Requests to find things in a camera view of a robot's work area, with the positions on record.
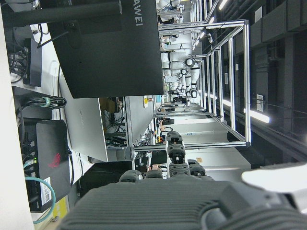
silver laptop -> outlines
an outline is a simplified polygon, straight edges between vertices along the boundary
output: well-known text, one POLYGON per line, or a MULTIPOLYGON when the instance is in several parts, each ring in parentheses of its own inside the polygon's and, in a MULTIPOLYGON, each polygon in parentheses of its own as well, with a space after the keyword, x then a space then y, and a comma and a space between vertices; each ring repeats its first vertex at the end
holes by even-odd
POLYGON ((65 78, 59 80, 71 147, 76 152, 107 162, 106 142, 103 132, 98 98, 74 99, 65 78))

red logo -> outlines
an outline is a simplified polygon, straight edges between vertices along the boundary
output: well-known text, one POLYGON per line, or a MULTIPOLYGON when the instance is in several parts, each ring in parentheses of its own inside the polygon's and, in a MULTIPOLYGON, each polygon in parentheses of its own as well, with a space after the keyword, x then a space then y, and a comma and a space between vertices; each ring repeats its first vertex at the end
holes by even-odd
POLYGON ((57 153, 54 158, 53 158, 53 162, 51 164, 48 164, 48 166, 50 168, 56 168, 59 166, 59 162, 61 161, 61 155, 59 153, 57 153))

cable tie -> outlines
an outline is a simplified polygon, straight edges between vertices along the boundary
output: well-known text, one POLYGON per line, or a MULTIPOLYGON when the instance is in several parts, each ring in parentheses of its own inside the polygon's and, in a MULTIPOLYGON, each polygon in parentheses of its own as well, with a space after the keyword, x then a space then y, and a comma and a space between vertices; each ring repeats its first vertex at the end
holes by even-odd
POLYGON ((43 97, 43 98, 46 100, 46 104, 40 107, 42 108, 48 107, 51 104, 50 98, 49 97, 43 97))

barcode label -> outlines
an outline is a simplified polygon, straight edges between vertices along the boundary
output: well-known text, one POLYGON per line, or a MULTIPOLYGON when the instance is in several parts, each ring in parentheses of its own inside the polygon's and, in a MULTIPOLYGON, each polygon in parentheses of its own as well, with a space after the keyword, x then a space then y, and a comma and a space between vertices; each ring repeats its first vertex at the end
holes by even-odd
MULTIPOLYGON (((50 182, 50 177, 46 178, 44 181, 46 181, 48 184, 51 185, 50 182)), ((44 185, 43 183, 41 183, 40 185, 40 193, 41 193, 41 197, 42 197, 42 205, 44 205, 45 203, 47 203, 49 200, 51 200, 51 191, 50 189, 44 185)))

fluorescent light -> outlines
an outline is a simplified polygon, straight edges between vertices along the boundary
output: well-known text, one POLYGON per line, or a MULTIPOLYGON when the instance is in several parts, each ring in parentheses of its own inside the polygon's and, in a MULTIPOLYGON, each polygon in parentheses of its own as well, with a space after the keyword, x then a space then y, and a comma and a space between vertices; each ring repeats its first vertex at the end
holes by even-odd
POLYGON ((221 9, 225 6, 225 4, 226 4, 227 1, 228 1, 228 0, 223 0, 223 1, 222 1, 222 3, 221 3, 220 6, 219 6, 219 10, 221 10, 221 9))
MULTIPOLYGON (((205 96, 208 97, 208 94, 205 92, 205 96)), ((213 99, 213 94, 210 94, 210 97, 213 99)), ((215 96, 215 99, 217 99, 217 96, 215 96)))
POLYGON ((214 22, 214 16, 210 19, 209 24, 214 22))
POLYGON ((223 99, 223 104, 231 107, 231 102, 223 99))
POLYGON ((203 31, 203 32, 201 33, 200 39, 202 39, 204 36, 205 36, 205 32, 203 31))
POLYGON ((270 118, 268 116, 264 115, 264 114, 261 114, 261 113, 258 113, 256 111, 252 111, 252 110, 249 111, 249 114, 250 114, 251 117, 253 117, 257 120, 260 120, 262 122, 265 122, 265 123, 270 122, 270 118))

